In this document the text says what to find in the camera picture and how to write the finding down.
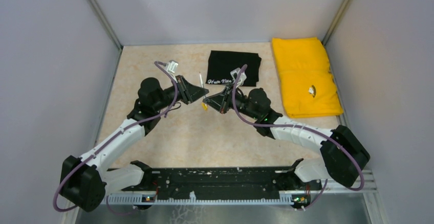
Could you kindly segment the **yellow folded t-shirt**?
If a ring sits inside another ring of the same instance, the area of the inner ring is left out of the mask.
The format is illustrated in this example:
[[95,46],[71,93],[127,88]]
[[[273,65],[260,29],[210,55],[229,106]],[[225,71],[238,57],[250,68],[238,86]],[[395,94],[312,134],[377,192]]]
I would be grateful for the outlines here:
[[343,114],[330,61],[318,38],[273,38],[271,43],[283,107],[289,117]]

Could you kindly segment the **white yellow marker pen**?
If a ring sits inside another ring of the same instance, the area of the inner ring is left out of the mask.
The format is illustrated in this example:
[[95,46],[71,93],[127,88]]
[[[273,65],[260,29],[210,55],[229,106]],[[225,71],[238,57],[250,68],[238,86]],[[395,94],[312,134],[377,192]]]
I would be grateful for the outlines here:
[[[203,81],[203,77],[202,77],[201,72],[199,72],[199,80],[200,80],[201,88],[205,88],[205,87],[204,87],[204,81]],[[202,108],[203,108],[205,111],[208,110],[208,105],[207,105],[204,101],[202,101]]]

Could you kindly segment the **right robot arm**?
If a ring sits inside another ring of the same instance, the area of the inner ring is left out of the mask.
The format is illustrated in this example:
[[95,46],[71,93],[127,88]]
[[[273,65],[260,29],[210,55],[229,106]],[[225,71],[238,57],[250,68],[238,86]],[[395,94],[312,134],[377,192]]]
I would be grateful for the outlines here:
[[318,153],[319,158],[301,160],[288,175],[292,188],[302,189],[312,180],[333,179],[352,191],[363,189],[362,171],[371,156],[348,127],[326,129],[294,121],[271,108],[271,100],[262,88],[243,95],[227,86],[203,101],[221,114],[234,110],[264,137],[289,141]]

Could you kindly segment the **black folded t-shirt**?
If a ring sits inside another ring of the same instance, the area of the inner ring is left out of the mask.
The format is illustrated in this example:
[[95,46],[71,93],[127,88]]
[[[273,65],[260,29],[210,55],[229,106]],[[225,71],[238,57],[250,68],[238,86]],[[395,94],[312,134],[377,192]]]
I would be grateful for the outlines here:
[[208,70],[205,83],[226,85],[233,81],[231,71],[247,65],[247,79],[243,86],[255,87],[259,81],[259,68],[262,58],[258,53],[212,50],[208,58]]

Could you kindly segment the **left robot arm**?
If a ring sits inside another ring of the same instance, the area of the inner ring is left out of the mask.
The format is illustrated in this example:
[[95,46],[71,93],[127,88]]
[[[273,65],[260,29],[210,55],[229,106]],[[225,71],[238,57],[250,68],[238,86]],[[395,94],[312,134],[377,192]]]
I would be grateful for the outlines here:
[[209,90],[189,83],[182,75],[171,79],[172,85],[162,89],[158,79],[144,79],[138,90],[134,108],[122,124],[103,142],[79,157],[67,157],[61,169],[53,207],[61,212],[57,198],[62,196],[74,208],[86,212],[95,210],[113,192],[130,186],[149,189],[154,182],[145,165],[132,162],[128,166],[110,170],[109,167],[132,145],[147,136],[176,102],[191,104]]

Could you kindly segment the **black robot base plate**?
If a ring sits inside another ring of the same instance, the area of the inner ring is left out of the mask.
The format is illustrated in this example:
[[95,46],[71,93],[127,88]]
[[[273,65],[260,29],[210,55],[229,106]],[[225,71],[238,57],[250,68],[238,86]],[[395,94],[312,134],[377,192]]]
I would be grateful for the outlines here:
[[123,192],[154,191],[158,200],[277,200],[282,191],[320,190],[316,180],[302,182],[292,166],[151,168],[142,182]]

